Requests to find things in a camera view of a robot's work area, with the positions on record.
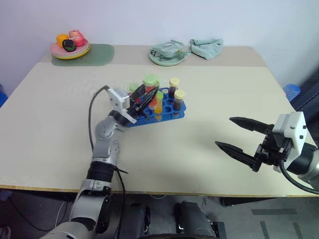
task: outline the beige table surface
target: beige table surface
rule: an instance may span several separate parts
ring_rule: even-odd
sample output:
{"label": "beige table surface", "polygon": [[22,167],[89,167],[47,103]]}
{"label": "beige table surface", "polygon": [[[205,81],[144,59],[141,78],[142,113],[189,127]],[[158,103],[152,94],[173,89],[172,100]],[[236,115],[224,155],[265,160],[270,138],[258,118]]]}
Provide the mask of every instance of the beige table surface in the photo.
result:
{"label": "beige table surface", "polygon": [[[248,117],[275,123],[293,110],[260,56],[249,47],[225,47],[205,61],[195,55],[173,67],[154,65],[147,46],[115,46],[111,64],[58,67],[48,56],[30,71],[0,109],[0,187],[76,192],[91,159],[87,117],[90,100],[104,84],[125,87],[159,74],[161,85],[179,77],[187,110],[182,119],[129,128],[123,134],[119,167],[127,191],[216,196],[308,196],[271,166],[258,173],[230,158],[215,140],[253,155],[264,135],[228,120]],[[97,97],[92,125],[111,110]],[[314,143],[310,136],[307,142]],[[116,176],[113,189],[120,190]]]}

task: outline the white wall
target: white wall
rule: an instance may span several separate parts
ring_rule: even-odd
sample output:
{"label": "white wall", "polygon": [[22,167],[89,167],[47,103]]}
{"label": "white wall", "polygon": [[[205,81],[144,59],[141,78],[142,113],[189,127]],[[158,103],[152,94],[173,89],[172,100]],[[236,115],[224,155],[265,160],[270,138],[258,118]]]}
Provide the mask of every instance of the white wall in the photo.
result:
{"label": "white wall", "polygon": [[319,0],[0,0],[0,84],[8,94],[58,33],[92,43],[152,45],[222,37],[254,47],[279,83],[301,83],[319,63]]}

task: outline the test tube rack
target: test tube rack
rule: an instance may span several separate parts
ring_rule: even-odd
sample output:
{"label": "test tube rack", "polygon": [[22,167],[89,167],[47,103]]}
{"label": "test tube rack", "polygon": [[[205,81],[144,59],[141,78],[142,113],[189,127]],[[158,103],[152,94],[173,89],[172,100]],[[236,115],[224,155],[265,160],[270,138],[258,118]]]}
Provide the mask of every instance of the test tube rack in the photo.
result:
{"label": "test tube rack", "polygon": [[162,91],[164,94],[163,98],[163,112],[159,115],[155,114],[149,107],[144,110],[144,113],[147,114],[150,119],[147,120],[144,116],[139,116],[136,123],[129,124],[128,127],[136,127],[140,125],[150,124],[150,123],[159,123],[168,120],[180,119],[185,116],[184,111],[186,110],[186,105],[184,101],[182,102],[181,108],[179,111],[173,109],[174,99],[168,97],[168,88],[160,88],[159,91]]}

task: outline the green placemat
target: green placemat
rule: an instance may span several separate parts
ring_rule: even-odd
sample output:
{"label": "green placemat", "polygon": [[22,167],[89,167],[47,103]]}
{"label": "green placemat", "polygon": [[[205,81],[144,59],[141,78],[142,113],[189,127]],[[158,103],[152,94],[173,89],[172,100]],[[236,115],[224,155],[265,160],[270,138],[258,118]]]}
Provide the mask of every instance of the green placemat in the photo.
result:
{"label": "green placemat", "polygon": [[84,56],[72,60],[60,60],[52,57],[55,66],[103,66],[109,64],[114,56],[114,47],[108,44],[91,44]]}

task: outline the towel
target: towel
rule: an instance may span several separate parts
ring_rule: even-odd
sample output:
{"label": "towel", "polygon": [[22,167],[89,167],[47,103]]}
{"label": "towel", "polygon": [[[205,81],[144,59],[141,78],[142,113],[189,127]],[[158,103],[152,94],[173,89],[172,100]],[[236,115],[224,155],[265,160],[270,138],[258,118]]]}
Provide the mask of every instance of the towel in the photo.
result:
{"label": "towel", "polygon": [[221,52],[223,46],[223,39],[190,40],[190,50],[192,53],[201,56],[206,60],[213,59],[217,56]]}

